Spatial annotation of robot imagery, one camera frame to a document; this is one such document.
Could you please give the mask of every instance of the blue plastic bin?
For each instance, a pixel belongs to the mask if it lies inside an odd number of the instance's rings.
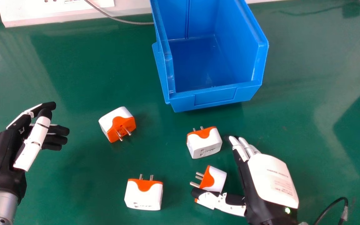
[[[151,6],[156,66],[175,112],[254,96],[269,43],[245,0],[151,0]]]

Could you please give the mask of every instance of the orange and white plug adapter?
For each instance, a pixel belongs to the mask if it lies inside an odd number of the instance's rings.
[[[202,158],[220,151],[223,141],[216,127],[193,130],[187,134],[187,147],[191,158]]]
[[[153,180],[154,175],[150,176],[149,181],[143,180],[140,174],[139,179],[129,179],[127,181],[124,202],[129,208],[157,211],[160,210],[163,195],[163,183]]]
[[[227,173],[218,168],[208,166],[204,174],[196,172],[195,178],[201,181],[201,184],[190,182],[190,185],[205,191],[222,192],[226,182]]]
[[[126,107],[120,107],[101,117],[98,122],[107,139],[113,143],[123,141],[123,136],[131,135],[136,129],[136,121]]]

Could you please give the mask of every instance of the blue storage container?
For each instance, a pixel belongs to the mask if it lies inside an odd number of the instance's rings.
[[[269,43],[245,0],[151,0],[151,6],[156,66],[175,112],[254,96]]]

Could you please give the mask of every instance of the white power strip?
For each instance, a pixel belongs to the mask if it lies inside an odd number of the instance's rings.
[[[246,0],[261,3],[279,0]],[[150,0],[90,0],[114,16],[151,13]],[[5,27],[62,23],[105,17],[83,0],[0,0],[0,14]]]

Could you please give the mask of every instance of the green table surface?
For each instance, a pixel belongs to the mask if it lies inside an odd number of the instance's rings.
[[[0,22],[0,131],[21,111],[56,101],[53,122],[70,128],[61,152],[42,151],[27,173],[18,225],[246,224],[194,203],[190,181],[207,165],[242,194],[231,148],[191,159],[186,134],[217,126],[283,160],[297,189],[300,221],[313,223],[334,199],[360,224],[360,6],[348,1],[251,5],[270,48],[251,101],[174,113],[164,103],[151,45],[153,26],[107,18],[4,28]],[[130,17],[150,21],[151,15]],[[137,129],[106,140],[98,119],[126,106]],[[124,204],[127,179],[164,183],[162,209]],[[322,224],[336,224],[342,204]]]

